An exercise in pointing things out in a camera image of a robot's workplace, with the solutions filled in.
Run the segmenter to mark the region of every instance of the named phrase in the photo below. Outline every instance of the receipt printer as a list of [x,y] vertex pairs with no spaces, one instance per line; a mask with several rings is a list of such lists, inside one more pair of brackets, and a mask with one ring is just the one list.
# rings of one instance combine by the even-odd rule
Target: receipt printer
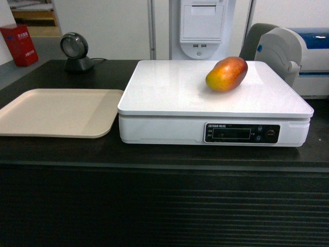
[[261,36],[255,60],[303,98],[329,95],[329,28],[274,28]]

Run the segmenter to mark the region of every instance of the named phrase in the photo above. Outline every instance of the white wall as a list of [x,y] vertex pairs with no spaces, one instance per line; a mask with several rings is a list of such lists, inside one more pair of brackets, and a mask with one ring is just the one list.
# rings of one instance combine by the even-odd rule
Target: white wall
[[328,27],[328,0],[255,0],[252,24],[281,27]]
[[248,24],[251,0],[236,0],[229,56],[239,56]]
[[150,59],[146,0],[52,0],[61,34],[77,32],[90,58]]
[[[0,27],[15,23],[15,19],[12,16],[7,0],[0,0]],[[13,58],[9,52],[4,37],[0,34],[0,65],[11,60],[13,60]]]

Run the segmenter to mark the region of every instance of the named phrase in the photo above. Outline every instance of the digital display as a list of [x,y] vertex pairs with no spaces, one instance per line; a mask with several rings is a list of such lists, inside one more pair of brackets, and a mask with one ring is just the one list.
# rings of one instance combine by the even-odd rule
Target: digital display
[[251,129],[214,128],[212,138],[250,139]]
[[206,123],[206,143],[269,143],[278,142],[280,125],[243,123]]

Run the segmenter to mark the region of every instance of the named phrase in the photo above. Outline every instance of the beige tray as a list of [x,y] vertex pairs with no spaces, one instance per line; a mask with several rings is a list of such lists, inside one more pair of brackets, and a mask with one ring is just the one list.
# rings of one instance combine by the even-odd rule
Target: beige tray
[[0,110],[0,135],[97,138],[110,131],[122,90],[35,89]]

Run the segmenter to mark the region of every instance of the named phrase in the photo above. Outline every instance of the electronic scale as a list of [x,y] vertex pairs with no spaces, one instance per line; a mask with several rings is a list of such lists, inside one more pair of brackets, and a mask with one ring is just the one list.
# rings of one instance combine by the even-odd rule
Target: electronic scale
[[314,110],[266,63],[248,61],[240,86],[205,83],[217,61],[140,61],[118,104],[131,144],[301,146]]

